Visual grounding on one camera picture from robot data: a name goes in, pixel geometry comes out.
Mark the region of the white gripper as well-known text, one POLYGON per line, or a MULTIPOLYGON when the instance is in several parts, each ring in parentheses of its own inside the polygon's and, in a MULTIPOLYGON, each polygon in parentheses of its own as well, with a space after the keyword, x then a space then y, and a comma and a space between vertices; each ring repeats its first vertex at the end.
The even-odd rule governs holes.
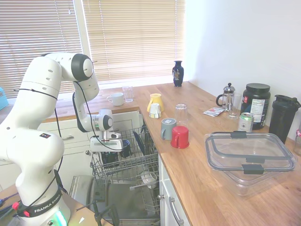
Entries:
POLYGON ((99 141, 97 137, 90 138, 90 149, 92 152, 100 152, 102 162, 105 162, 104 152, 115 152, 115 160, 119 161, 119 152, 123 150, 121 139, 110 139, 99 141))

